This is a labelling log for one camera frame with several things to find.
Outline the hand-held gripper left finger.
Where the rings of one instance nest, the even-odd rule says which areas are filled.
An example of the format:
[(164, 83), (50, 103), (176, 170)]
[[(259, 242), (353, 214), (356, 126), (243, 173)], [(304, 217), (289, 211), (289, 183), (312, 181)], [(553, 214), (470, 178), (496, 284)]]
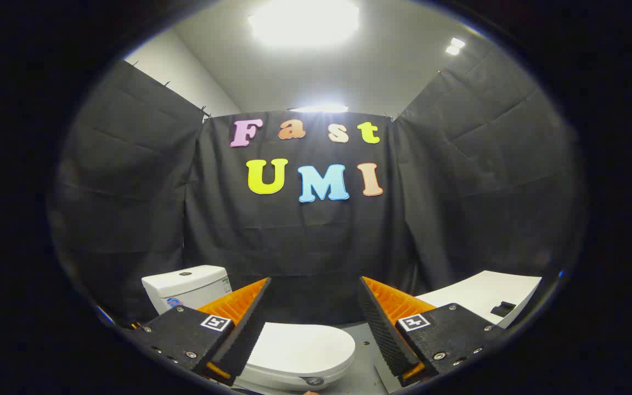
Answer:
[(264, 328), (261, 302), (272, 282), (263, 278), (200, 308), (171, 308), (131, 330), (129, 339), (166, 364), (230, 387)]

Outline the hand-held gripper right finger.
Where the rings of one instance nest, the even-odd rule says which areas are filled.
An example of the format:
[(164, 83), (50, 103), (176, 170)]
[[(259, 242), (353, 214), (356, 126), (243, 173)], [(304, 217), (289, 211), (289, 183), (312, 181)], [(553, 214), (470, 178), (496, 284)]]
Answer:
[(503, 329), (459, 303), (435, 307), (361, 276), (358, 301), (384, 362), (402, 387), (449, 375), (495, 348)]

